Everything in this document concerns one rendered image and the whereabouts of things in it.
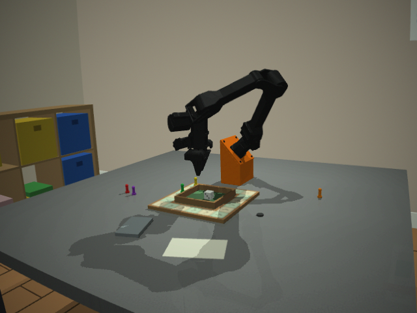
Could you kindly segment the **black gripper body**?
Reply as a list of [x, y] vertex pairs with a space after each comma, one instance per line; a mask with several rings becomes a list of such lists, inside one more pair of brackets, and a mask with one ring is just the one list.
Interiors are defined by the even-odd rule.
[[203, 161], [207, 147], [212, 149], [213, 142], [208, 140], [209, 130], [192, 130], [190, 132], [192, 148], [184, 154], [185, 160]]

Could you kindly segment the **white die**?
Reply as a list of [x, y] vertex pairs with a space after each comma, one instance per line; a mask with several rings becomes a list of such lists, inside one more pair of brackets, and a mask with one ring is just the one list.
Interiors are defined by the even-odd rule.
[[205, 200], [211, 200], [214, 198], [214, 191], [207, 190], [204, 192], [204, 199]]

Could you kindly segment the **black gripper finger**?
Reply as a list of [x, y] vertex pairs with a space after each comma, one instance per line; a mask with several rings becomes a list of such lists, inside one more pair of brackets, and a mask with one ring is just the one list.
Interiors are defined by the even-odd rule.
[[195, 160], [191, 160], [191, 162], [192, 162], [192, 163], [193, 163], [193, 165], [194, 165], [194, 170], [195, 170], [195, 173], [196, 173], [196, 175], [197, 175], [197, 176], [200, 176], [200, 174], [201, 174], [201, 170], [202, 170], [203, 165], [204, 165], [204, 163], [205, 163], [205, 160], [206, 160], [206, 157], [205, 157], [205, 159], [204, 159], [203, 161], [195, 161]]
[[205, 167], [205, 164], [206, 164], [206, 162], [207, 162], [207, 159], [208, 159], [208, 157], [209, 157], [210, 152], [211, 152], [211, 150], [210, 150], [210, 149], [207, 149], [207, 150], [205, 151], [205, 157], [206, 157], [206, 160], [205, 160], [205, 163], [204, 163], [204, 165], [203, 165], [202, 171], [203, 171], [203, 169], [204, 169], [204, 167]]

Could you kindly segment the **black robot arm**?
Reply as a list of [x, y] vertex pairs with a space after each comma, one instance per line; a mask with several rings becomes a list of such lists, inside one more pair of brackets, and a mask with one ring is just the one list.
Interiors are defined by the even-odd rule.
[[[260, 148], [263, 137], [263, 123], [269, 114], [275, 100], [281, 97], [288, 88], [278, 70], [262, 69], [253, 70], [247, 76], [225, 86], [217, 91], [207, 91], [193, 98], [185, 105], [185, 112], [173, 112], [167, 116], [167, 125], [170, 132], [183, 130], [206, 130], [208, 118], [218, 113], [222, 106], [242, 95], [254, 90], [262, 89], [263, 94], [258, 102], [253, 117], [250, 121], [243, 122], [241, 127], [241, 139], [230, 148], [239, 158]], [[194, 111], [195, 106], [197, 111]], [[176, 151], [188, 147], [192, 148], [190, 134], [184, 138], [173, 141]]]

